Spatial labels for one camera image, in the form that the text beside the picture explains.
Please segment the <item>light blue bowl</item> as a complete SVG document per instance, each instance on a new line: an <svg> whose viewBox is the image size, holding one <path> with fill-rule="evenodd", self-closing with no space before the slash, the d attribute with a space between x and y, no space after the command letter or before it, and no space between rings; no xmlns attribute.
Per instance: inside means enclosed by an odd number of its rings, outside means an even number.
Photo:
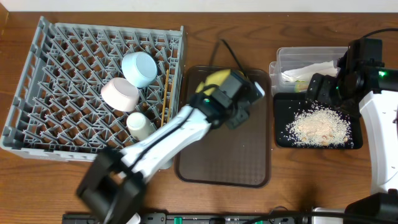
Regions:
<svg viewBox="0 0 398 224"><path fill-rule="evenodd" d="M155 60L145 52L126 54L121 62L125 79L137 88L145 88L157 77Z"/></svg>

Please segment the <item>white napkin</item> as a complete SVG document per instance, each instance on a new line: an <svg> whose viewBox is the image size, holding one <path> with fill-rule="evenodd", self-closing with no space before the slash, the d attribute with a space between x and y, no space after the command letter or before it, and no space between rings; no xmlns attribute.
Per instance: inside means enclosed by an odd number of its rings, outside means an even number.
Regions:
<svg viewBox="0 0 398 224"><path fill-rule="evenodd" d="M296 68L293 70L286 70L282 72L281 75L285 82L309 82L315 73L335 77L338 73L338 68L335 67L333 61L329 61L314 63L306 67Z"/></svg>

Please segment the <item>white bowl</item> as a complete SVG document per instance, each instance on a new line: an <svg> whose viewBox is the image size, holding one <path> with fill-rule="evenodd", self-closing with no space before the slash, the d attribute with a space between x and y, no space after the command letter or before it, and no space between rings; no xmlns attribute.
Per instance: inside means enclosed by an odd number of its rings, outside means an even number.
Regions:
<svg viewBox="0 0 398 224"><path fill-rule="evenodd" d="M101 89L101 96L112 108L132 112L139 101L139 90L125 78L113 78Z"/></svg>

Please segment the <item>yellow green wrapper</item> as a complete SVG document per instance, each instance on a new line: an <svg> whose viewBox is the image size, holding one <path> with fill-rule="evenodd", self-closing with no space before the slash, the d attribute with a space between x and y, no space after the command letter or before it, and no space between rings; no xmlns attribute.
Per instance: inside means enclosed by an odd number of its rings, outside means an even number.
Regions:
<svg viewBox="0 0 398 224"><path fill-rule="evenodd" d="M295 93L301 93L301 92L306 92L307 88L309 86L310 82L309 81L299 81L294 83L294 92Z"/></svg>

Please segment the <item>wooden chopstick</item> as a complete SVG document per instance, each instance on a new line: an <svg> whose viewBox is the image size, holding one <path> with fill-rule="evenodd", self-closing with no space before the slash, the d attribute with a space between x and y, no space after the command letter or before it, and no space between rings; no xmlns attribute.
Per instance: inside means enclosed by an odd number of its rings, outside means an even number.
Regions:
<svg viewBox="0 0 398 224"><path fill-rule="evenodd" d="M166 71L166 78L165 78L165 85L164 85L164 97L162 102L162 116L161 116L161 125L164 125L164 118L165 118L165 105L167 101L167 92L168 92L168 85L169 85L169 69Z"/></svg>
<svg viewBox="0 0 398 224"><path fill-rule="evenodd" d="M169 123L170 115L171 115L171 113L172 113L172 100L173 100L174 81L175 81L175 78L174 78L174 77L175 77L175 75L173 76L172 85L171 85L172 89L171 89L170 98L169 98L169 112L168 112L168 116L167 116L167 123Z"/></svg>

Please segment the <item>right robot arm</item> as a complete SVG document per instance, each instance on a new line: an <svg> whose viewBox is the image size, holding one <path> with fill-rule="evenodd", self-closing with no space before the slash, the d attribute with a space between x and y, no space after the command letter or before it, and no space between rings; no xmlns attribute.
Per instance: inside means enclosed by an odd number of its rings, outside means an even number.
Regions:
<svg viewBox="0 0 398 224"><path fill-rule="evenodd" d="M364 120L371 157L371 194L337 214L341 223L397 223L397 70L382 61L382 40L349 43L335 77L316 73L306 99Z"/></svg>

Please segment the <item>yellow round plate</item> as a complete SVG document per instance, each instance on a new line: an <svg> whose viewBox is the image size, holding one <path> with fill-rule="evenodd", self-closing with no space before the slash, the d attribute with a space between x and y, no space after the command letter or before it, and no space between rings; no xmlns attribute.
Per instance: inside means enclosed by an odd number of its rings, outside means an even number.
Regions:
<svg viewBox="0 0 398 224"><path fill-rule="evenodd" d="M209 86L209 85L217 85L221 87L223 83L226 82L228 77L233 77L235 75L239 81L248 81L248 78L244 76L242 71L239 70L232 70L232 69L226 69L226 70L220 70L215 73L212 73L209 75L204 82L201 82L195 91L195 93L201 92L204 87ZM225 91L226 94L228 95L229 98L233 98L234 95L236 94L236 91L239 91L240 87L237 87L236 89L233 89L233 87L226 87L225 90L223 89L222 91ZM210 88L209 90L205 90L205 95L210 96L215 89Z"/></svg>

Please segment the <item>small white cup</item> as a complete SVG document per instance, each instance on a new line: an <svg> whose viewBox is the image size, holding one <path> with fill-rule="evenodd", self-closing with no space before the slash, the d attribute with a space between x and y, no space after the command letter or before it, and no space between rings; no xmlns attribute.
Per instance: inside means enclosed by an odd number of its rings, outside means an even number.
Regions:
<svg viewBox="0 0 398 224"><path fill-rule="evenodd" d="M137 141L142 141L155 132L150 120L140 112L131 113L127 117L126 125L131 136Z"/></svg>

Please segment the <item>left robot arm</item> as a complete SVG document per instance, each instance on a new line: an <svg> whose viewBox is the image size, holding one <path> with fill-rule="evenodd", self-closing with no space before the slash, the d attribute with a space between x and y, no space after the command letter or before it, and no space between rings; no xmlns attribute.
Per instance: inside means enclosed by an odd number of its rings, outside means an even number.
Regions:
<svg viewBox="0 0 398 224"><path fill-rule="evenodd" d="M248 118L245 97L224 107L216 98L196 93L178 116L147 139L120 151L96 156L76 194L100 223L128 223L140 210L146 185L174 155L223 123L232 127Z"/></svg>

